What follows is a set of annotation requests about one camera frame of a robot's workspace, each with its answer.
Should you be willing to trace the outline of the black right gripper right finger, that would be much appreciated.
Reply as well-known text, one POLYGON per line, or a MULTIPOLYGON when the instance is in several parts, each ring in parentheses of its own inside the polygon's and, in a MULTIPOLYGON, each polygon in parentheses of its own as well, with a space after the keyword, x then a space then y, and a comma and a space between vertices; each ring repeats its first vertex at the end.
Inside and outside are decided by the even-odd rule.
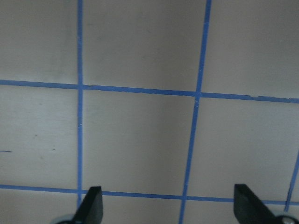
POLYGON ((234 185, 234 215, 240 224, 282 224, 246 184, 234 185))

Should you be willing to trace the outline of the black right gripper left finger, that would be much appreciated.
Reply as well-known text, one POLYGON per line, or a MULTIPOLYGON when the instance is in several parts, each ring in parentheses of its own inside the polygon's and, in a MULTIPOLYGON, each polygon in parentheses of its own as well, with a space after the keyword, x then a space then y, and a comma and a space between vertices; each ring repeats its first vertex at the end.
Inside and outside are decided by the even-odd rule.
POLYGON ((100 224, 103 219, 103 199, 101 186, 90 187, 71 224, 100 224))

